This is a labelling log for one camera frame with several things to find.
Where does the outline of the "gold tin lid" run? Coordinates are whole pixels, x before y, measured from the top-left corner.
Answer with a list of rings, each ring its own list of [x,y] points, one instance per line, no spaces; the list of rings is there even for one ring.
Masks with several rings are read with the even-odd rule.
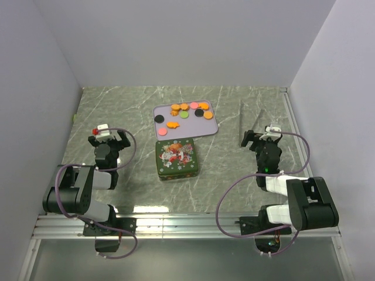
[[[159,140],[155,143],[156,169],[197,163],[197,152],[192,138]]]

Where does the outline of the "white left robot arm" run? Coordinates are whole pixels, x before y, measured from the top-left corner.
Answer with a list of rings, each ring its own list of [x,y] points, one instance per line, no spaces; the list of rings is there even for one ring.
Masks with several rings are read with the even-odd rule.
[[[134,236],[131,226],[120,228],[121,220],[116,217],[113,206],[95,201],[91,196],[94,189],[113,190],[116,187],[118,170],[131,162],[128,160],[119,165],[120,151],[133,146],[133,158],[137,150],[135,137],[122,128],[96,128],[88,141],[94,147],[95,165],[59,165],[43,196],[43,210],[79,219],[104,235]]]

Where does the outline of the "green gold cookie tin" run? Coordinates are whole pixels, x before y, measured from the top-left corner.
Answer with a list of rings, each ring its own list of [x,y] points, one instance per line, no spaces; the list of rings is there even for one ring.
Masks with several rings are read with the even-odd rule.
[[[195,177],[199,174],[199,165],[197,163],[187,165],[176,165],[170,167],[158,167],[158,177],[161,181],[185,179]]]

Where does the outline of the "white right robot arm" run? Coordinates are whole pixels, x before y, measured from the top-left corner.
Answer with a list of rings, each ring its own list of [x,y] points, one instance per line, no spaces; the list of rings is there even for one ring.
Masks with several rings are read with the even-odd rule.
[[[279,169],[282,149],[278,146],[283,133],[278,127],[267,126],[264,133],[244,132],[240,146],[251,143],[255,153],[257,186],[266,192],[286,196],[281,205],[265,205],[258,212],[255,230],[272,233],[282,225],[297,231],[336,227],[339,213],[326,181],[322,177],[295,177]]]

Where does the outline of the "metal tongs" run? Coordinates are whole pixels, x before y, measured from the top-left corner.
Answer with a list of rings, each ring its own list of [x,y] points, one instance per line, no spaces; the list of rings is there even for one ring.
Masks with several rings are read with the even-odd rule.
[[[238,144],[241,146],[245,132],[254,130],[255,132],[263,131],[261,121],[265,114],[264,108],[255,108],[254,104],[246,103],[244,100],[239,102],[238,111]]]

